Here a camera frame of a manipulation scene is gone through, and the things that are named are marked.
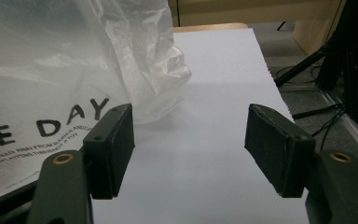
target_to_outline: floor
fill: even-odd
[[[273,78],[281,76],[290,66],[298,64],[307,57],[292,38],[295,28],[293,22],[287,22],[280,31],[277,30],[281,25],[280,22],[247,25],[255,31],[255,36]],[[329,97],[325,92],[321,92],[313,86],[318,70],[317,65],[311,66],[280,88],[282,98],[287,103],[292,115],[332,104],[328,102]],[[339,81],[332,94],[340,99],[342,92],[342,81]],[[304,119],[296,119],[295,123],[308,133],[316,133],[339,112],[339,109],[330,110]],[[351,119],[344,115],[337,119],[331,128],[324,129],[317,134],[315,136],[316,151],[328,148],[356,155],[358,158],[358,129],[355,125],[355,130],[353,130],[348,122],[351,122]]]

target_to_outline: white table surface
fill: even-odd
[[[290,118],[252,29],[174,34],[193,73],[184,101],[135,126],[120,193],[93,201],[97,224],[309,223],[302,199],[282,199],[244,146],[250,103]]]

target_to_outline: white plastic bag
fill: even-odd
[[[166,0],[0,0],[0,195],[109,108],[161,118],[189,78]]]

